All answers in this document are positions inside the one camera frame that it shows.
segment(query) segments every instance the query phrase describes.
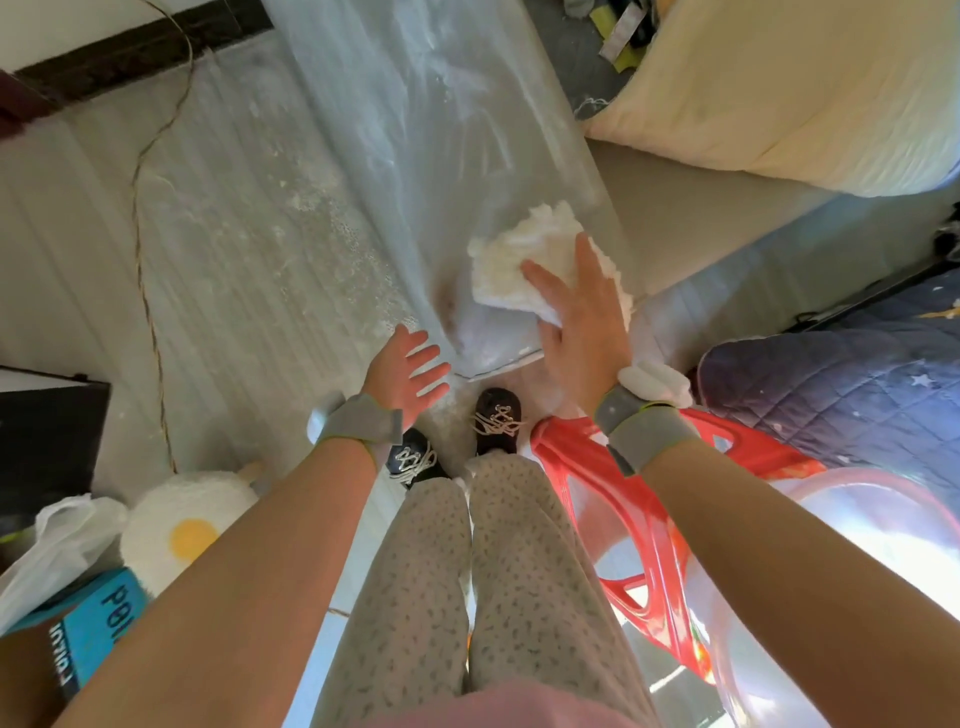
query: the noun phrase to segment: gray leggings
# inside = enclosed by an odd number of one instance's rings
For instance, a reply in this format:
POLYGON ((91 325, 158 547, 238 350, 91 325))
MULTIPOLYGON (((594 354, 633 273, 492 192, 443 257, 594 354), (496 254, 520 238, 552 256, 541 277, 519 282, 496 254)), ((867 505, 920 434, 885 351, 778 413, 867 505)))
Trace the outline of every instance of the gray leggings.
POLYGON ((497 451, 469 467, 469 510, 464 489, 448 478, 418 483, 407 495, 357 598, 313 728, 515 678, 603 703, 643 728, 659 726, 636 659, 540 465, 497 451), (468 655, 471 573, 477 613, 468 655))

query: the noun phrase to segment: white floor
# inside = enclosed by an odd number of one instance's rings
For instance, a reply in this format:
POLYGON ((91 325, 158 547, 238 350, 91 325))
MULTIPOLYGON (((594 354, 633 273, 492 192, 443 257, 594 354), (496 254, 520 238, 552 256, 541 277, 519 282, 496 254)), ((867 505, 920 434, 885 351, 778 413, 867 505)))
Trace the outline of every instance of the white floor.
MULTIPOLYGON (((134 283, 130 176, 183 77, 119 89, 0 144, 0 362, 114 385, 95 489, 127 502, 168 475, 134 283)), ((957 197, 954 186, 831 203, 650 300, 636 348, 686 368, 724 339, 774 333, 926 255, 957 197)), ((276 34, 200 61, 183 117, 143 175, 142 207, 181 468, 259 459, 268 480, 286 473, 307 451, 312 403, 355 390, 411 311, 276 34)), ((536 366, 507 383, 528 420, 557 405, 536 366)), ((470 448, 480 386, 458 386, 424 426, 454 465, 470 448)), ((402 495, 377 482, 334 606, 352 606, 402 495)), ((311 663, 313 692, 339 639, 335 619, 311 663)))

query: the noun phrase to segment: pink shirt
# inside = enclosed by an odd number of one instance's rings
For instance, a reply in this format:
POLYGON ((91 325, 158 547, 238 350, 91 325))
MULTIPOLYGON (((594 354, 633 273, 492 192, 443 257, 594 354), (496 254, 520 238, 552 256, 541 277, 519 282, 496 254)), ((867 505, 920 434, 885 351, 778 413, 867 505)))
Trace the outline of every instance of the pink shirt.
POLYGON ((637 726, 592 700, 516 680, 461 697, 438 698, 399 716, 358 728, 655 728, 637 726))

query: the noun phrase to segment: egg plush toy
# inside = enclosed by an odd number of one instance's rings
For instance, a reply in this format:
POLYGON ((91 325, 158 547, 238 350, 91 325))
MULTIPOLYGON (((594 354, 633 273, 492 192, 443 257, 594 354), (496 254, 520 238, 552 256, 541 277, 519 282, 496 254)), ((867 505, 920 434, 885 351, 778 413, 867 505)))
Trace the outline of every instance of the egg plush toy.
POLYGON ((256 503, 258 470, 175 475, 133 507, 120 555, 146 592, 163 592, 256 503))

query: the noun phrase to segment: black sneaker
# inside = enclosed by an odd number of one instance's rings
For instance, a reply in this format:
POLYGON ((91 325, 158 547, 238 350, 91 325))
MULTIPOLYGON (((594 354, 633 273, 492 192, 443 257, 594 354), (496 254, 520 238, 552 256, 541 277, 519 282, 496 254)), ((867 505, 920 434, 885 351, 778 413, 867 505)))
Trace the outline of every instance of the black sneaker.
POLYGON ((415 427, 403 433, 403 445, 390 448, 387 470, 390 471, 390 479, 402 483, 408 491, 422 480, 449 477, 437 459, 437 451, 430 445, 426 435, 415 427))
POLYGON ((516 436, 520 432, 520 400, 509 389, 494 387, 477 400, 473 414, 473 430, 477 433, 477 454, 492 449, 516 453, 516 436))

